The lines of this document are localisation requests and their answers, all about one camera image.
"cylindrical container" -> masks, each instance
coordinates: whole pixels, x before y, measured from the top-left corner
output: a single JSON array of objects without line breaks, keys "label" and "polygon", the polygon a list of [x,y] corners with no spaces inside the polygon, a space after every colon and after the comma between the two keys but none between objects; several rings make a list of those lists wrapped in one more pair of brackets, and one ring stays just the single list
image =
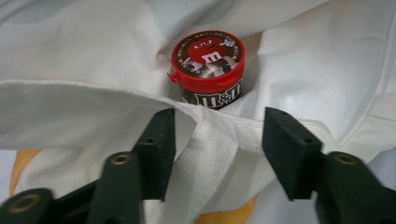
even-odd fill
[{"label": "cylindrical container", "polygon": [[173,50],[174,73],[186,103],[221,109],[242,94],[245,49],[234,35],[203,31],[181,40]]}]

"brass screw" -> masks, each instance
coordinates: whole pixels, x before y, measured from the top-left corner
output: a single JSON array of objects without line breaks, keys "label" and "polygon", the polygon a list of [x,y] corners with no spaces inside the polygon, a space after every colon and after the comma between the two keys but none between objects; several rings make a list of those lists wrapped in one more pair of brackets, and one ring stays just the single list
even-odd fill
[{"label": "brass screw", "polygon": [[351,156],[348,156],[348,155],[336,155],[334,158],[337,161],[339,161],[339,162],[341,162],[343,164],[346,164],[346,165],[356,165],[356,164],[358,164],[358,161],[355,158],[353,158]]},{"label": "brass screw", "polygon": [[111,159],[111,163],[113,163],[114,165],[123,165],[125,163],[128,163],[130,160],[131,156],[123,154]]},{"label": "brass screw", "polygon": [[36,205],[38,205],[41,201],[41,196],[39,194],[28,194],[19,198],[17,201],[11,204],[8,208],[9,213],[22,213],[25,212]]}]

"white cloth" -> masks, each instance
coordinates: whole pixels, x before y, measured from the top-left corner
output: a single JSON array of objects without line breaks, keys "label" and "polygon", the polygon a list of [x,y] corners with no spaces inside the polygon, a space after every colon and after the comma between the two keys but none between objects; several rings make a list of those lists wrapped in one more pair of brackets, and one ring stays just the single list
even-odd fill
[{"label": "white cloth", "polygon": [[[167,107],[177,110],[177,157],[166,202],[145,202],[148,223],[192,223],[269,186],[267,105],[300,119],[325,152],[369,161],[394,148],[396,1],[324,2],[0,4],[0,148],[44,148],[17,191],[61,196],[93,181]],[[247,47],[244,96],[221,111],[176,102],[166,76],[176,42],[210,29]]]},{"label": "white cloth", "polygon": [[0,150],[0,205],[9,196],[9,182],[16,154],[11,150]]}]

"yellow fabric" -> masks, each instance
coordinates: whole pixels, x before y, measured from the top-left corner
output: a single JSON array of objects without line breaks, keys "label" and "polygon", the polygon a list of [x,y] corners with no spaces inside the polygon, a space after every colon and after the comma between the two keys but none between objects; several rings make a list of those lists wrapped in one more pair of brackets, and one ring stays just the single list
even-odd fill
[{"label": "yellow fabric", "polygon": [[200,215],[195,224],[243,224],[253,211],[257,196],[233,211],[215,212]]},{"label": "yellow fabric", "polygon": [[[17,187],[21,173],[24,167],[33,159],[41,149],[24,149],[17,152],[17,158],[12,169],[11,181],[9,184],[9,194],[13,196],[15,194],[15,188]],[[253,211],[254,203],[256,202],[257,196],[251,199],[248,203],[242,207],[233,211],[215,212],[200,215],[196,220],[195,224],[242,224],[250,216]]]},{"label": "yellow fabric", "polygon": [[12,168],[11,181],[9,182],[9,195],[15,194],[15,188],[20,180],[24,167],[32,160],[32,158],[40,152],[41,149],[24,149],[18,150],[14,167]]}]

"red cap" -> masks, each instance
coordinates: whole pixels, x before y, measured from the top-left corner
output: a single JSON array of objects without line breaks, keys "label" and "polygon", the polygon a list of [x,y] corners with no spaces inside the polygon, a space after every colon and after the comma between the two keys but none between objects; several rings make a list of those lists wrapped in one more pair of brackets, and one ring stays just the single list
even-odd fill
[{"label": "red cap", "polygon": [[173,82],[202,93],[222,91],[244,73],[245,49],[234,35],[222,31],[203,31],[189,35],[174,48]]}]

